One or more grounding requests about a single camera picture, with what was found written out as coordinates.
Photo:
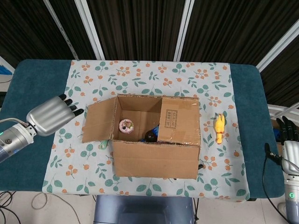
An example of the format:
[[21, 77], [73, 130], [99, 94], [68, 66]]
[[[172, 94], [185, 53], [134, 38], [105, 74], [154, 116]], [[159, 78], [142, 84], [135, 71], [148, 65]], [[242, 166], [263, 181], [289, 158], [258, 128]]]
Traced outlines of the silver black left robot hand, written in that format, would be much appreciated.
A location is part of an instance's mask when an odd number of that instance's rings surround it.
[[27, 114], [26, 121], [37, 135], [49, 136], [83, 113], [84, 109], [78, 109], [70, 98], [61, 94], [33, 108]]

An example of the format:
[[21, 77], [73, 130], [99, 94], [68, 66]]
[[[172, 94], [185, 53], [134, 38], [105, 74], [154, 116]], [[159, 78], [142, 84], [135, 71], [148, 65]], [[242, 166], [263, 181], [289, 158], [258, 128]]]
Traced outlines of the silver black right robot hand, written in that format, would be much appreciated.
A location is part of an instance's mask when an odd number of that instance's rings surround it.
[[287, 175], [299, 176], [299, 131], [297, 126], [286, 116], [282, 119], [276, 118], [280, 127], [280, 143], [282, 145], [281, 155], [274, 154], [270, 150], [270, 145], [265, 143], [266, 159], [270, 159]]

